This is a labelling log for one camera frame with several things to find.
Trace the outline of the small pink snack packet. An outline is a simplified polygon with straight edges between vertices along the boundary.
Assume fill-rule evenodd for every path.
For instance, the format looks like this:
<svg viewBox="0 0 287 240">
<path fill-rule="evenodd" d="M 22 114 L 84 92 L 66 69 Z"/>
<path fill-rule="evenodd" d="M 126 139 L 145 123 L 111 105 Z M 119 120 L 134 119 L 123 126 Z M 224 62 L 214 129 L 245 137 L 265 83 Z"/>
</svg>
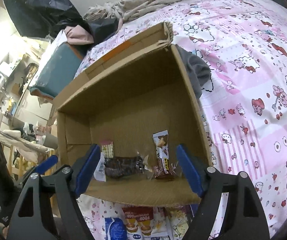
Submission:
<svg viewBox="0 0 287 240">
<path fill-rule="evenodd" d="M 105 158 L 114 157 L 114 144 L 111 140 L 104 140 L 100 142 L 101 152 L 104 154 Z"/>
</svg>

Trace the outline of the white silver small packet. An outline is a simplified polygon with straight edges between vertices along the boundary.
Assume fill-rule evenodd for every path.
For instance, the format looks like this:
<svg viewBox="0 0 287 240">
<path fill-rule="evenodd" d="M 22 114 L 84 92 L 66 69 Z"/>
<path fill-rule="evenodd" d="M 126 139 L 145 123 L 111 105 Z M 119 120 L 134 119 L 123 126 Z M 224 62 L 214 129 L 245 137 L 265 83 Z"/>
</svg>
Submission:
<svg viewBox="0 0 287 240">
<path fill-rule="evenodd" d="M 105 155 L 102 152 L 100 155 L 100 160 L 94 172 L 94 178 L 97 181 L 106 182 Z"/>
</svg>

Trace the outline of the dark chocolate snack packet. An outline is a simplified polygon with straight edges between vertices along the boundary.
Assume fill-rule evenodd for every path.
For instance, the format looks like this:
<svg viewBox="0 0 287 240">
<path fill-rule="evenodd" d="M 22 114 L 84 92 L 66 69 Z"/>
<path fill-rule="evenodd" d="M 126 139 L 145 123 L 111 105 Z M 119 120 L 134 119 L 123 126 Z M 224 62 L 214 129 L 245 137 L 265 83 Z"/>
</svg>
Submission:
<svg viewBox="0 0 287 240">
<path fill-rule="evenodd" d="M 113 179 L 140 174 L 144 171 L 144 159 L 140 156 L 107 158 L 104 165 L 106 176 Z"/>
</svg>

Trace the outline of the white brown wafer snack packet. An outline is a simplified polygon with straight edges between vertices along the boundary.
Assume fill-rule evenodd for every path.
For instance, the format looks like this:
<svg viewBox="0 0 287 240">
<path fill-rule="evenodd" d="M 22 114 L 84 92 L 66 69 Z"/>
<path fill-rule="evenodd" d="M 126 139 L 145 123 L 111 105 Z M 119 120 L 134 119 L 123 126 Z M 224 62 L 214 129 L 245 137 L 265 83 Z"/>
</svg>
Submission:
<svg viewBox="0 0 287 240">
<path fill-rule="evenodd" d="M 155 179 L 174 179 L 174 171 L 169 162 L 168 130 L 154 133 L 153 141 L 157 164 L 154 166 Z"/>
</svg>

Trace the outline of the yellow cartoon snack packet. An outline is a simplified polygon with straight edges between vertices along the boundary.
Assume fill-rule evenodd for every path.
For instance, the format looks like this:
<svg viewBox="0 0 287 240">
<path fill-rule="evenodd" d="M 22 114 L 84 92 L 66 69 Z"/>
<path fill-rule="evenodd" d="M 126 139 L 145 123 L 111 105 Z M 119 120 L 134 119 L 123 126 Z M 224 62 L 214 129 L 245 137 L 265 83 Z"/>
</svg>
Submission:
<svg viewBox="0 0 287 240">
<path fill-rule="evenodd" d="M 171 225 L 173 239 L 183 239 L 192 221 L 190 206 L 167 207 L 166 211 Z"/>
</svg>

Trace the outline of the red rice cake packet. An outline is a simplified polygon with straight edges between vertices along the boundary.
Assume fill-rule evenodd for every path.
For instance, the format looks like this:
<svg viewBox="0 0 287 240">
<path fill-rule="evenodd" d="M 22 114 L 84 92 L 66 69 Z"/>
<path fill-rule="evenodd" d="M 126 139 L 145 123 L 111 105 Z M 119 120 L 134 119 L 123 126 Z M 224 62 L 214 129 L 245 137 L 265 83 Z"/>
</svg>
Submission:
<svg viewBox="0 0 287 240">
<path fill-rule="evenodd" d="M 137 208 L 136 207 L 123 207 L 125 217 L 125 227 L 127 231 L 127 239 L 129 240 L 143 240 L 143 234 L 137 221 Z"/>
<path fill-rule="evenodd" d="M 163 207 L 139 207 L 137 222 L 144 239 L 169 239 Z"/>
</svg>

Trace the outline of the blue snack bag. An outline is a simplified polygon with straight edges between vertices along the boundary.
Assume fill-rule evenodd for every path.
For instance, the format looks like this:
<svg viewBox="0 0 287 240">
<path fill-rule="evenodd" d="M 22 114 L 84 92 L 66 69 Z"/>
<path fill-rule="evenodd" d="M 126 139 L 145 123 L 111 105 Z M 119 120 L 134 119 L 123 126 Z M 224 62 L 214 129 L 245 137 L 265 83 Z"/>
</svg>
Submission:
<svg viewBox="0 0 287 240">
<path fill-rule="evenodd" d="M 106 240 L 126 240 L 127 232 L 120 218 L 105 218 Z"/>
</svg>

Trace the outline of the yellow wooden chair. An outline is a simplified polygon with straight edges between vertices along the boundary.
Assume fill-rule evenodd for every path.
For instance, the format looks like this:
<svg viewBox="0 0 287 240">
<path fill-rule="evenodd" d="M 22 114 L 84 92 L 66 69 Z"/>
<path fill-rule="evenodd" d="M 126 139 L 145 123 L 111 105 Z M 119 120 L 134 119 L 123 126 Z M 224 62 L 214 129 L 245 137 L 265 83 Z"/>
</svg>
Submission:
<svg viewBox="0 0 287 240">
<path fill-rule="evenodd" d="M 10 146 L 7 168 L 14 178 L 22 178 L 28 170 L 55 155 L 56 150 L 38 144 Z"/>
</svg>

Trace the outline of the brown cardboard box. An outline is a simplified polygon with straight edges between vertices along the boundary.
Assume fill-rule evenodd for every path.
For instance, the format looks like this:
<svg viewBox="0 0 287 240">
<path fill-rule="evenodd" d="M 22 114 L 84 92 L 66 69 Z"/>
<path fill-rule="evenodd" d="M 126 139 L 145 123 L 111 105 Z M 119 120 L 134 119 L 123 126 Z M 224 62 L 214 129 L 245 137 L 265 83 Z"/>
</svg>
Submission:
<svg viewBox="0 0 287 240">
<path fill-rule="evenodd" d="M 169 22 L 126 40 L 73 79 L 54 99 L 60 160 L 73 164 L 91 144 L 111 141 L 117 157 L 148 156 L 153 135 L 168 131 L 169 161 L 180 144 L 210 161 L 201 112 L 172 43 Z"/>
</svg>

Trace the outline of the pink cartoon bed sheet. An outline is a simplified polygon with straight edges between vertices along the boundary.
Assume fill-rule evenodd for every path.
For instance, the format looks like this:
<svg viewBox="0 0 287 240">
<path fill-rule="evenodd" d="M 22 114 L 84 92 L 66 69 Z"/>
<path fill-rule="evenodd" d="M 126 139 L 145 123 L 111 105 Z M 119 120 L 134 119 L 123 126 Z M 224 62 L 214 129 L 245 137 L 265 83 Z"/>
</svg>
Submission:
<svg viewBox="0 0 287 240">
<path fill-rule="evenodd" d="M 287 220 L 287 9 L 271 0 L 183 0 L 124 24 L 78 72 L 163 21 L 175 44 L 210 67 L 199 102 L 212 163 L 249 174 L 274 237 Z"/>
</svg>

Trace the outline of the teal mattress edge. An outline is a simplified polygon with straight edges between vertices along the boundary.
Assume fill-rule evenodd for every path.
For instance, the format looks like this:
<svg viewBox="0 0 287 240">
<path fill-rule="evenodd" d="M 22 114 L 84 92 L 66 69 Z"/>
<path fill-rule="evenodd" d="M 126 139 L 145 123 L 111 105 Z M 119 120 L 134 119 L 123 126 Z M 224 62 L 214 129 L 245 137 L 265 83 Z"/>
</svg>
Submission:
<svg viewBox="0 0 287 240">
<path fill-rule="evenodd" d="M 84 59 L 88 47 L 62 43 L 43 67 L 37 81 L 30 86 L 31 95 L 54 99 L 67 86 Z"/>
</svg>

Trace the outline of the grey cloth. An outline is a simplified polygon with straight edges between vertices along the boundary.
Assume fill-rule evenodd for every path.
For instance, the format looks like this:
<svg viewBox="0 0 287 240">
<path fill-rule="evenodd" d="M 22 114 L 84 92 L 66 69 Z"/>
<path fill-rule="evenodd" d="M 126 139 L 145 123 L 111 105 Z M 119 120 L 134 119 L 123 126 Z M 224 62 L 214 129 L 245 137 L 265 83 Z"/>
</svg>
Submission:
<svg viewBox="0 0 287 240">
<path fill-rule="evenodd" d="M 184 50 L 177 44 L 175 46 L 187 71 L 195 97 L 199 99 L 202 95 L 203 85 L 210 80 L 210 67 L 199 56 Z"/>
</svg>

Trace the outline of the pink cloth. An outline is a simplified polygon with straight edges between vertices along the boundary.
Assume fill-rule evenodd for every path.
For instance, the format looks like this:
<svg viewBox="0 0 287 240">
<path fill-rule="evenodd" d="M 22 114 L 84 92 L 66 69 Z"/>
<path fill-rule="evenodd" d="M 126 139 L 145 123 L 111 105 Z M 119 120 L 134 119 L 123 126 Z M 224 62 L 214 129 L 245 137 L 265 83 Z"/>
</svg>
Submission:
<svg viewBox="0 0 287 240">
<path fill-rule="evenodd" d="M 71 45 L 88 45 L 94 44 L 93 36 L 80 25 L 75 27 L 67 26 L 64 29 L 67 42 Z"/>
</svg>

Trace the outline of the black plastic bag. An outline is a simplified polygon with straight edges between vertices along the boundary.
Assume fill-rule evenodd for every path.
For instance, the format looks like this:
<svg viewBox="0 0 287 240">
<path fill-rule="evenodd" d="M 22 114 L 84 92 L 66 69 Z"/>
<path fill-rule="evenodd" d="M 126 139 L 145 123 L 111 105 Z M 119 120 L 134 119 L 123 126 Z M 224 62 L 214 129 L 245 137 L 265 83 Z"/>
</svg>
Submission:
<svg viewBox="0 0 287 240">
<path fill-rule="evenodd" d="M 6 10 L 21 36 L 55 38 L 66 27 L 85 29 L 99 44 L 112 37 L 119 20 L 106 18 L 85 20 L 70 0 L 3 0 Z"/>
</svg>

